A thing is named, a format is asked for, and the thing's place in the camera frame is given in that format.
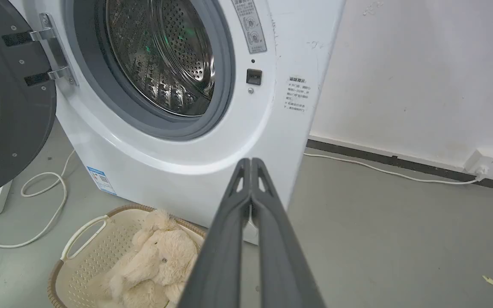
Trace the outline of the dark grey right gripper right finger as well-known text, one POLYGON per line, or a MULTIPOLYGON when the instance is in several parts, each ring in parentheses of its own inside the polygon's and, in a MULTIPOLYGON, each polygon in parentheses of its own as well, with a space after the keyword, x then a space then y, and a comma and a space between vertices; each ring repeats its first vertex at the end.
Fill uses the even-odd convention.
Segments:
POLYGON ((258 228, 263 308, 326 305, 265 163, 252 159, 252 222, 258 228))

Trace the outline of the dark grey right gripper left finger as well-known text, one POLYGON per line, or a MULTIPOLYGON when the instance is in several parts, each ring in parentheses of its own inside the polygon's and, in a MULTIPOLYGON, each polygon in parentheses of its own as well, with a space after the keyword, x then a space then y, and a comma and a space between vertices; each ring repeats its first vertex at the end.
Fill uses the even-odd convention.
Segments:
POLYGON ((241 248, 249 221, 251 160, 240 159, 182 293, 178 308, 238 308, 241 248))

